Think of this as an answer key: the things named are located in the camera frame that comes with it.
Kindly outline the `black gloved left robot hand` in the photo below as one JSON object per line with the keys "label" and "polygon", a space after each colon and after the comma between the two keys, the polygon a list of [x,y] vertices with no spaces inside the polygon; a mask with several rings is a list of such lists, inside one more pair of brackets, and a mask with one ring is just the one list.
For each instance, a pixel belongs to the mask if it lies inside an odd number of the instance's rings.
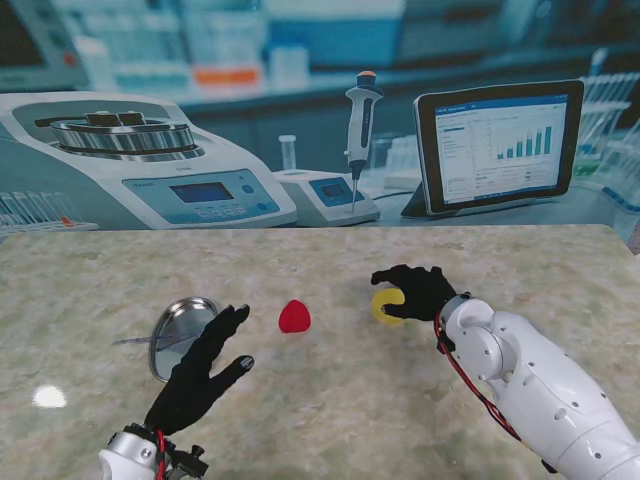
{"label": "black gloved left robot hand", "polygon": [[198,422],[212,405],[254,366],[250,355],[241,355],[217,375],[210,371],[225,342],[236,334],[250,307],[229,306],[211,320],[180,362],[149,409],[144,425],[165,436]]}

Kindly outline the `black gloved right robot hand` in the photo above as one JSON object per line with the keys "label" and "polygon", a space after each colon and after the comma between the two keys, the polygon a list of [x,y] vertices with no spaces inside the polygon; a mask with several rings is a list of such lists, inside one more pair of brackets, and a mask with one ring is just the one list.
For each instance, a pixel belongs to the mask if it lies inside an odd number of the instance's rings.
{"label": "black gloved right robot hand", "polygon": [[445,304],[456,296],[439,266],[426,269],[396,265],[372,274],[371,284],[380,283],[390,283],[402,291],[405,298],[402,304],[383,306],[387,315],[400,319],[434,321]]}

